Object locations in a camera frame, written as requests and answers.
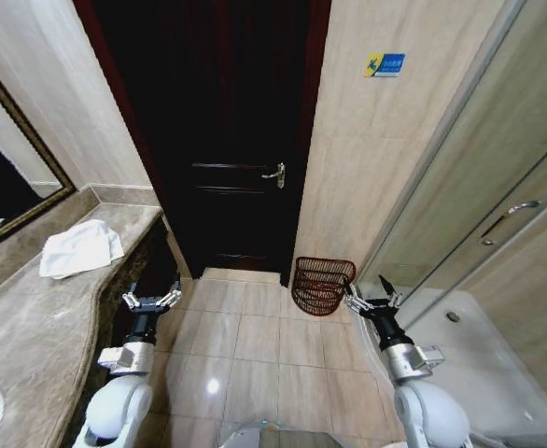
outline tiled floor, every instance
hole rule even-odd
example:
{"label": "tiled floor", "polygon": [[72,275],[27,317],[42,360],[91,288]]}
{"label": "tiled floor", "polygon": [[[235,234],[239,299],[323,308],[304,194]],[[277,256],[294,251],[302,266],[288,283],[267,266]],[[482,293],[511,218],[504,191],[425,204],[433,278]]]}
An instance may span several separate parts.
{"label": "tiled floor", "polygon": [[263,418],[356,448],[403,440],[345,307],[313,317],[279,285],[205,278],[183,283],[183,297],[159,321],[137,447],[213,448]]}

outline door lever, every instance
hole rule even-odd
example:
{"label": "door lever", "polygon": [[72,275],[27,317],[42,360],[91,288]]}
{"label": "door lever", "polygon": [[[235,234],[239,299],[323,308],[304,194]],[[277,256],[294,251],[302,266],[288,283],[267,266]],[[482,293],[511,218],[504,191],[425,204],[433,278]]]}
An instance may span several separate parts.
{"label": "door lever", "polygon": [[286,165],[281,162],[277,164],[277,172],[270,175],[261,175],[264,179],[273,179],[277,177],[277,187],[282,189],[286,183]]}
{"label": "door lever", "polygon": [[496,243],[495,240],[492,240],[491,238],[486,238],[486,236],[489,233],[491,233],[491,231],[493,231],[497,226],[499,226],[506,219],[520,212],[521,210],[524,210],[526,208],[536,208],[536,207],[539,207],[540,205],[541,205],[541,201],[527,201],[525,203],[518,203],[517,205],[510,207],[506,213],[504,213],[501,217],[496,219],[496,221],[491,226],[489,226],[489,229],[487,229],[483,233],[483,235],[481,235],[481,244],[494,245]]}

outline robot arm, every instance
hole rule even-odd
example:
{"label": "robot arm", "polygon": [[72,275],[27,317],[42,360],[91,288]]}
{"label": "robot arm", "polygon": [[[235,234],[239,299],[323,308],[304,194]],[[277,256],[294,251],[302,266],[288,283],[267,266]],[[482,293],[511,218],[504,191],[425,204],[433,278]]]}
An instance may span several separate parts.
{"label": "robot arm", "polygon": [[176,280],[172,290],[163,297],[137,299],[132,291],[122,295],[134,314],[133,328],[122,347],[105,348],[97,360],[118,378],[91,398],[74,448],[133,448],[153,398],[148,377],[153,365],[158,318],[181,299],[179,288],[179,280]]}
{"label": "robot arm", "polygon": [[415,345],[396,321],[401,295],[380,275],[387,298],[361,299],[346,286],[345,304],[371,320],[379,336],[381,358],[395,386],[396,411],[409,448],[472,447],[469,420],[460,405],[443,389],[422,378],[444,361],[436,346]]}

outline drain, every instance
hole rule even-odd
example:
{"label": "drain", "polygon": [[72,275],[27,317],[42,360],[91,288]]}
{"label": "drain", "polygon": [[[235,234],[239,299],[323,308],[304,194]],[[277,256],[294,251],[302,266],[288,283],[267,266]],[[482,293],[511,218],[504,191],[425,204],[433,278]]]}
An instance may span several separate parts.
{"label": "drain", "polygon": [[457,315],[454,311],[448,311],[445,316],[448,318],[448,320],[452,322],[460,322],[460,316]]}

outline folded towel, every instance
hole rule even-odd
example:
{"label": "folded towel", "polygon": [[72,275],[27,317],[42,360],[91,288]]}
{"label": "folded towel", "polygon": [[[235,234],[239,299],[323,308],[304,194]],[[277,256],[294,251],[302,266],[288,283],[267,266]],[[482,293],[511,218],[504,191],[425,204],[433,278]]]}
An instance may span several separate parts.
{"label": "folded towel", "polygon": [[39,275],[56,280],[103,268],[124,257],[120,237],[99,219],[77,224],[51,235],[41,254]]}

